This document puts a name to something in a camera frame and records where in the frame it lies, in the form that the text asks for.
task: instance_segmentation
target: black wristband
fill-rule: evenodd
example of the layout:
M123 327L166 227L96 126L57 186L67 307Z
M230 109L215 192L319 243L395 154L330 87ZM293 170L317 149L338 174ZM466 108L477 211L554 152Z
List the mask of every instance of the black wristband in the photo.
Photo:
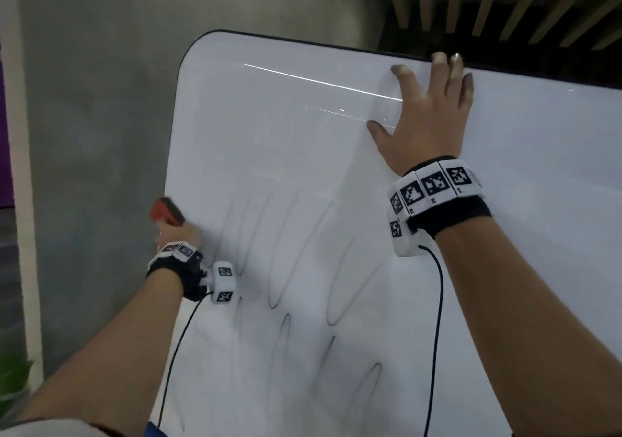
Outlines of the black wristband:
M413 232L423 229L430 237L435 238L443 229L474 217L492 217L488 206L479 196L454 198L408 218L406 223Z
M441 160L455 160L455 159L456 158L451 156L451 155L442 155L442 156L437 157L437 158L429 159L429 160L426 160L424 162L416 164L416 166L414 166L413 168L408 170L408 172L406 172L404 174L404 176L408 175L410 172L414 172L415 170L419 170L420 168L423 168L423 167L425 167L427 165L430 165L431 163L440 162Z
M155 270L160 268L167 268L177 274L182 282L183 297L191 301L199 301L207 294L207 286L200 285L201 278L205 275L200 268L200 262L203 259L203 255L200 252L195 252L196 259L192 259L192 262L184 263L175 257L162 257L156 259L149 268L147 276L150 276Z

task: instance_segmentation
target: red eraser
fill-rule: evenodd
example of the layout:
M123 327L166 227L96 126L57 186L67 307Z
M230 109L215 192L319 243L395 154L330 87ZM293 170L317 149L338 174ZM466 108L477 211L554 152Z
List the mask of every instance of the red eraser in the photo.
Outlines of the red eraser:
M174 226L181 226L186 221L179 208L167 196L155 200L149 218L153 222L163 219L167 224Z

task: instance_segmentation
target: purple wall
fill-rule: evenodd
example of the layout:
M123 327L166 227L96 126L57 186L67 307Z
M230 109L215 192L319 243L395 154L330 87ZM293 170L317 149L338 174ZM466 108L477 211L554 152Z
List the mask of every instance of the purple wall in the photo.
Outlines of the purple wall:
M9 158L9 128L4 105L4 73L0 63L0 208L13 206L13 181Z

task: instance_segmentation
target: white sleeve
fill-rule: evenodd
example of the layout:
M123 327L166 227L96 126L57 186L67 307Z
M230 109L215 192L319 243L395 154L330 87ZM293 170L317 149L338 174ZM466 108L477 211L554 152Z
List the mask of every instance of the white sleeve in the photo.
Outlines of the white sleeve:
M0 437L107 437L102 431L73 419L47 419L18 424L0 431Z

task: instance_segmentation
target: green plant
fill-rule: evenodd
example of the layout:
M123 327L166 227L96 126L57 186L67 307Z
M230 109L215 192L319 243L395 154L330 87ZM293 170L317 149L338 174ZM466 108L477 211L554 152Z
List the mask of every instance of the green plant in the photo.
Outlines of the green plant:
M28 381L32 361L17 355L0 357L0 418L11 408Z

